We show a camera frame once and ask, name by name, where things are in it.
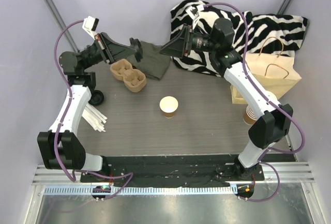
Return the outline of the black plastic cup lid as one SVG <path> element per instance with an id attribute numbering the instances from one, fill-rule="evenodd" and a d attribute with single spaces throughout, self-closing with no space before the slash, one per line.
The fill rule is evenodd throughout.
<path id="1" fill-rule="evenodd" d="M 139 63 L 143 58 L 143 49 L 140 41 L 138 39 L 130 38 L 130 46 L 135 50 L 134 57 Z"/>

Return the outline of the brown pulp cup carrier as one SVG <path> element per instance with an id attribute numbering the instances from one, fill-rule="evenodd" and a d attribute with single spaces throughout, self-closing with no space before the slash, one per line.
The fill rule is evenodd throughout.
<path id="1" fill-rule="evenodd" d="M 126 59 L 113 63 L 110 71 L 114 78 L 122 81 L 133 93 L 140 92 L 147 84 L 146 75 L 140 70 L 134 69 Z"/>

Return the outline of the brown paper coffee cup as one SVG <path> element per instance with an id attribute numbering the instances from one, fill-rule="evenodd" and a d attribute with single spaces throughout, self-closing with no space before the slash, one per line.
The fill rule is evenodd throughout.
<path id="1" fill-rule="evenodd" d="M 178 100 L 173 96 L 165 96 L 160 100 L 159 107 L 166 118 L 172 118 L 178 109 Z"/>

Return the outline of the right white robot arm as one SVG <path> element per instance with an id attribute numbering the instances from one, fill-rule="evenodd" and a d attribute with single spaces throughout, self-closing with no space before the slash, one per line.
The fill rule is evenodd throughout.
<path id="1" fill-rule="evenodd" d="M 235 177 L 245 180 L 265 151 L 288 134 L 293 109 L 289 104 L 283 106 L 267 96 L 267 91 L 232 47 L 233 37 L 232 22 L 224 18 L 214 22 L 210 34 L 196 33 L 190 25 L 184 25 L 174 38 L 161 47 L 160 54 L 184 58 L 191 51 L 207 52 L 212 67 L 240 92 L 250 106 L 257 120 L 248 131 L 248 144 L 234 159 L 233 165 Z"/>

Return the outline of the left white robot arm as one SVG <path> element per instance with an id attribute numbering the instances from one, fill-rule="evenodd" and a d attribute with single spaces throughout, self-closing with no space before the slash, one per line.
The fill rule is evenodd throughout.
<path id="1" fill-rule="evenodd" d="M 40 132 L 37 143 L 47 169 L 83 171 L 91 173 L 99 182 L 110 176 L 110 168 L 104 156 L 85 151 L 77 138 L 83 111 L 87 104 L 100 105 L 104 101 L 101 91 L 95 89 L 96 75 L 86 69 L 100 62 L 115 63 L 129 56 L 137 61 L 143 57 L 138 39 L 131 38 L 126 46 L 112 40 L 106 33 L 95 35 L 92 45 L 78 52 L 63 52 L 56 56 L 56 65 L 67 85 L 67 96 L 57 119 L 48 131 Z"/>

